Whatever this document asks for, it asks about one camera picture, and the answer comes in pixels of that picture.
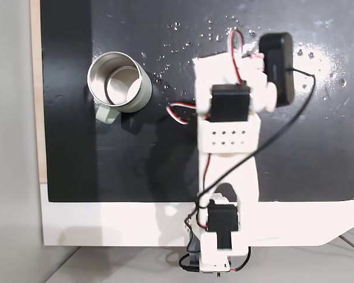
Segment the stainless steel mug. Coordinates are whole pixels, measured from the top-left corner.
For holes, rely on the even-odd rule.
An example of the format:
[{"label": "stainless steel mug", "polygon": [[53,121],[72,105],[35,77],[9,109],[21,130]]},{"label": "stainless steel mug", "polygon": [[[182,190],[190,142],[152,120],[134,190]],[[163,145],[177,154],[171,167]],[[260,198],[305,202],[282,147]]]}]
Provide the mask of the stainless steel mug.
[{"label": "stainless steel mug", "polygon": [[88,71],[89,90],[100,101],[96,119],[112,124],[120,112],[136,112],[147,105],[152,83],[130,56],[108,52],[97,58]]}]

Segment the black wire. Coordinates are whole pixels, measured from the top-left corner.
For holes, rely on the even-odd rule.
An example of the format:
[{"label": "black wire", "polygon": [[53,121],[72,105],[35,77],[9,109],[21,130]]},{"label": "black wire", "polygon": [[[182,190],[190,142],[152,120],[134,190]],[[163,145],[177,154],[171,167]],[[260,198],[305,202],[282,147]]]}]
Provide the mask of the black wire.
[{"label": "black wire", "polygon": [[256,151],[254,151],[252,154],[250,154],[248,157],[246,157],[244,160],[240,161],[239,163],[237,163],[236,165],[234,165],[232,168],[230,168],[230,170],[226,171],[221,177],[219,177],[210,187],[208,187],[207,189],[204,189],[196,198],[195,204],[197,208],[203,208],[200,207],[199,205],[199,200],[201,199],[201,197],[208,193],[211,189],[213,189],[218,183],[220,183],[221,180],[223,180],[225,177],[227,177],[230,173],[232,173],[236,168],[238,168],[239,166],[243,165],[246,161],[248,161],[249,159],[251,159],[252,157],[258,155],[260,152],[262,152],[264,149],[266,149],[268,146],[270,146],[271,144],[273,144],[276,140],[278,140],[281,136],[283,136],[288,129],[299,119],[300,115],[305,111],[305,109],[307,108],[314,90],[316,88],[316,77],[313,74],[308,74],[304,71],[300,71],[297,70],[295,68],[288,68],[286,69],[286,71],[295,71],[298,72],[300,74],[306,75],[308,77],[312,77],[313,78],[313,85],[312,85],[312,89],[310,94],[308,95],[308,98],[306,99],[306,101],[304,102],[304,104],[302,105],[302,107],[300,108],[300,110],[295,114],[295,116],[286,124],[284,125],[278,132],[276,132],[274,135],[272,135],[263,145],[261,145]]},{"label": "black wire", "polygon": [[178,265],[179,265],[182,269],[185,269],[185,270],[187,269],[187,266],[184,265],[184,264],[182,264],[182,261],[183,261],[185,258],[189,257],[189,256],[190,256],[190,254],[186,254],[186,255],[184,255],[182,258],[179,259]]},{"label": "black wire", "polygon": [[199,220],[198,220],[198,213],[199,213],[199,210],[196,212],[196,215],[195,215],[195,221],[196,221],[196,224],[201,227],[202,229],[205,229],[207,231],[207,226],[203,226],[202,224],[199,223]]},{"label": "black wire", "polygon": [[246,264],[249,262],[251,251],[252,251],[251,247],[248,247],[247,258],[245,259],[245,261],[238,268],[234,268],[235,272],[242,270],[246,266]]},{"label": "black wire", "polygon": [[189,239],[189,242],[188,242],[188,245],[186,246],[186,251],[190,254],[198,254],[200,253],[201,251],[190,251],[189,248],[190,248],[190,244],[191,242],[193,241],[193,237],[194,237],[194,233],[193,233],[193,229],[191,227],[191,225],[189,224],[189,219],[191,217],[193,217],[194,213],[196,213],[198,211],[198,208],[196,207],[193,212],[191,212],[188,217],[185,218],[185,220],[183,221],[185,223],[185,225],[189,228],[190,230],[190,239]]}]

